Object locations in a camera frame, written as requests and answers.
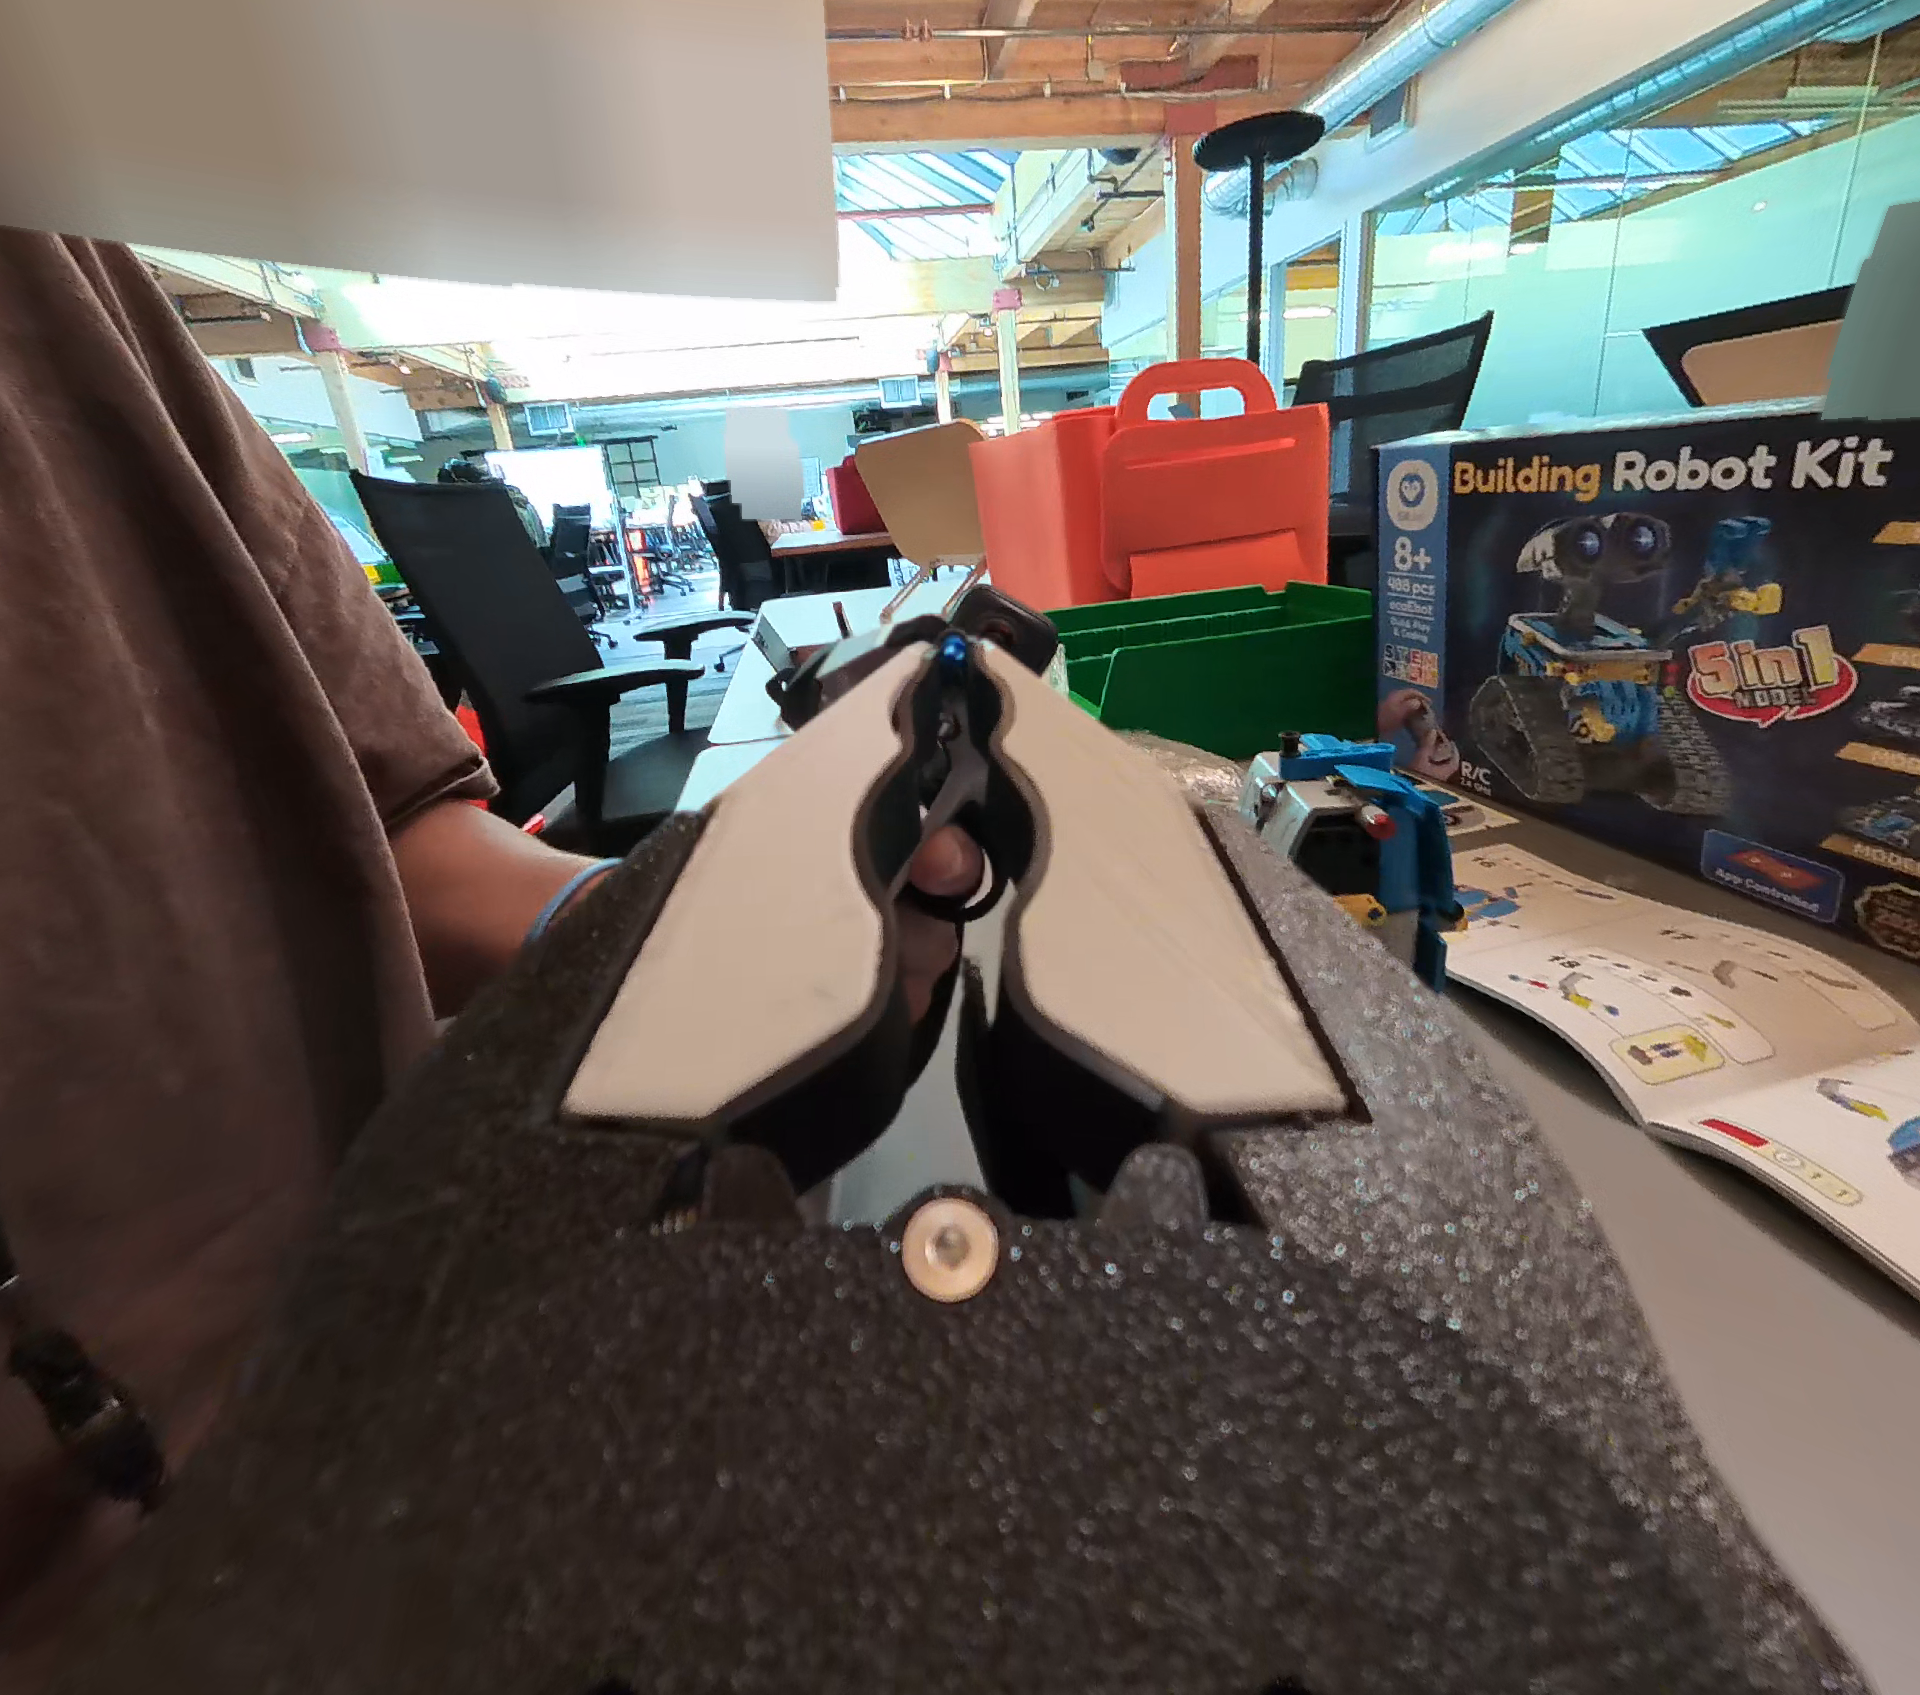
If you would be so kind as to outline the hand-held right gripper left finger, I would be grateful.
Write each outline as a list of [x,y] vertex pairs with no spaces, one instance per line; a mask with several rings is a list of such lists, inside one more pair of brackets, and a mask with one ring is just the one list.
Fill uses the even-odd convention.
[[561,1138],[697,1180],[755,1150],[798,1194],[882,1142],[964,992],[964,932],[912,1008],[902,914],[939,748],[939,644],[880,650],[851,690],[703,812],[599,1014],[577,1034]]

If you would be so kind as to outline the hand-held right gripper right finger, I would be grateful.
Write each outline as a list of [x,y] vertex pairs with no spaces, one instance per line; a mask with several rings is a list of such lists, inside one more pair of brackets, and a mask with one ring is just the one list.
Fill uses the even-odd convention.
[[990,1024],[955,1062],[985,1188],[1069,1220],[1167,1150],[1200,1220],[1258,1220],[1233,1142],[1348,1114],[1328,1038],[1178,784],[1007,652],[970,664],[1000,698],[970,834],[1007,904]]

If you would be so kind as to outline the blue grey brick robot model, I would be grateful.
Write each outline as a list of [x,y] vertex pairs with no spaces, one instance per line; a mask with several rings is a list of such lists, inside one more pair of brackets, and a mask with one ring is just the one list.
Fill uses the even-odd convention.
[[1237,810],[1270,852],[1441,990],[1464,924],[1450,832],[1394,758],[1386,744],[1286,732],[1249,762]]

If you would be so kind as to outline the person's left hand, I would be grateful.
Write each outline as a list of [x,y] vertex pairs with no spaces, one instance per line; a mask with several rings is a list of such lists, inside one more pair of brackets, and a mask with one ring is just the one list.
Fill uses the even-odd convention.
[[996,906],[1003,878],[962,824],[947,822],[918,844],[894,902],[941,924],[968,926]]

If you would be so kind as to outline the tan board easel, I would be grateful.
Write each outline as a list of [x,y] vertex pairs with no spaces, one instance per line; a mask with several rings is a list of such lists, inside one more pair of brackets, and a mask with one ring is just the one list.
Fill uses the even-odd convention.
[[983,442],[976,424],[954,418],[871,440],[851,454],[895,556],[914,568],[880,608],[880,624],[892,624],[946,564],[964,568],[959,600],[983,580],[988,552],[972,470]]

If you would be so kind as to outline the blue wristband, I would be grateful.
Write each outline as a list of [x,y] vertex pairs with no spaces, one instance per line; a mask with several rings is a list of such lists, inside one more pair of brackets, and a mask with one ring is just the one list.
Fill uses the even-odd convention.
[[529,948],[541,940],[549,928],[596,886],[623,866],[623,858],[598,858],[580,868],[564,882],[531,920],[521,946]]

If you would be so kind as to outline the orange carrier case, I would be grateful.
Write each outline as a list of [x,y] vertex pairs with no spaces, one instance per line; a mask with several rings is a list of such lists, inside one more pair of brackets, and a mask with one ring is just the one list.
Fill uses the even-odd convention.
[[1258,364],[1147,366],[970,466],[988,584],[1035,612],[1329,578],[1329,410]]

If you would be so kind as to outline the green flat box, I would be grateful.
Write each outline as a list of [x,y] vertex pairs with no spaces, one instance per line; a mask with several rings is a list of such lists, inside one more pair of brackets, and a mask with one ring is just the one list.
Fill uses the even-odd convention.
[[1362,590],[1294,582],[1049,612],[1068,694],[1114,732],[1231,762],[1279,736],[1371,742],[1376,604]]

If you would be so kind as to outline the white side table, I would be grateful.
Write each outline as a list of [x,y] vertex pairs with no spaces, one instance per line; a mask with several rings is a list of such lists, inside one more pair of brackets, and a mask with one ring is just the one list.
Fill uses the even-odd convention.
[[853,590],[844,594],[806,594],[766,604],[734,666],[707,746],[684,778],[676,802],[678,814],[697,812],[719,796],[782,742],[791,728],[782,720],[779,704],[768,696],[775,668],[766,652],[779,644],[788,652],[813,646],[835,648],[851,640],[884,636],[902,622],[922,616],[946,616],[962,588],[959,576],[932,578],[912,596],[900,590]]

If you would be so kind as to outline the black mesh chair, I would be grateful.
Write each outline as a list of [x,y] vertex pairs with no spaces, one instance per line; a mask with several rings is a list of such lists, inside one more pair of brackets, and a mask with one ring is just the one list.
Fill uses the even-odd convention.
[[1373,508],[1377,448],[1464,424],[1493,321],[1303,364],[1292,404],[1325,408],[1333,508]]

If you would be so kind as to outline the black pole stand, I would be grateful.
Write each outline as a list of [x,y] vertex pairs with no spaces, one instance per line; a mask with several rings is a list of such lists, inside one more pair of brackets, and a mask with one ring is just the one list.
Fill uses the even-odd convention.
[[1265,185],[1279,171],[1317,147],[1328,133],[1320,115],[1279,111],[1219,125],[1192,145],[1192,163],[1204,175],[1246,177],[1246,307],[1244,358],[1263,368],[1263,225]]

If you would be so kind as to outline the open instruction booklet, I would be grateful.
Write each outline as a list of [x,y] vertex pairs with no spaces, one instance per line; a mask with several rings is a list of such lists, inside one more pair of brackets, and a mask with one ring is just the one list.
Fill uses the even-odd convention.
[[1448,980],[1564,1042],[1646,1134],[1726,1162],[1917,1294],[1915,1018],[1807,946],[1465,838]]

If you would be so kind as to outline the dark blue robot kit box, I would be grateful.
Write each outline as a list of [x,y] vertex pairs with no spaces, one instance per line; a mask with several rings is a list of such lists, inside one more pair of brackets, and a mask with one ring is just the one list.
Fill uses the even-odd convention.
[[1376,694],[1403,750],[1915,962],[1913,420],[1458,430],[1373,458]]

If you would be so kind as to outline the brown shirt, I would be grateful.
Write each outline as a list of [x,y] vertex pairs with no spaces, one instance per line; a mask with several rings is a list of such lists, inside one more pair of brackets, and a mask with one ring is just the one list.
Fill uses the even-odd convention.
[[3,231],[3,1236],[168,1472],[429,1044],[389,828],[465,758],[142,263]]

